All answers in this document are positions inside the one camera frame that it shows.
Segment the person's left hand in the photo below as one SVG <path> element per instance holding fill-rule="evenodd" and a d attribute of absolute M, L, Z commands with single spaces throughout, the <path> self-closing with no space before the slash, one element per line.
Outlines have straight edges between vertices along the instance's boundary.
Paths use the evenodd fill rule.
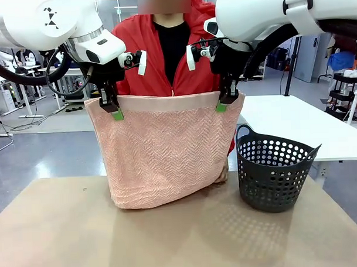
<path fill-rule="evenodd" d="M 219 177 L 214 181 L 214 184 L 223 184 L 226 183 L 229 176 L 229 162 L 228 159 L 225 160 L 223 165 L 223 169 L 219 175 Z"/>

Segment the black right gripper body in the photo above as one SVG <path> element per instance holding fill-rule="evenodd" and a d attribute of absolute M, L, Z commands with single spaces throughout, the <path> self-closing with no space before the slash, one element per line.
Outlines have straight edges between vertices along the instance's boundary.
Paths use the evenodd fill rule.
<path fill-rule="evenodd" d="M 209 43 L 210 52 L 214 57 L 210 62 L 211 72 L 221 76 L 230 75 L 237 80 L 243 74 L 246 62 L 250 57 L 249 52 L 234 50 L 217 40 Z"/>

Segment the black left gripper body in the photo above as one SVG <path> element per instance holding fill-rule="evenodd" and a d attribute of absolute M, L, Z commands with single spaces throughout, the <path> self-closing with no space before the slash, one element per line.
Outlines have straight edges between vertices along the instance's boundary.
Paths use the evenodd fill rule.
<path fill-rule="evenodd" d="M 105 84 L 113 85 L 125 79 L 125 71 L 120 66 L 118 59 L 109 61 L 106 64 L 81 63 L 81 72 L 86 78 L 90 68 L 93 68 L 89 83 L 96 85 L 99 89 L 104 88 Z"/>

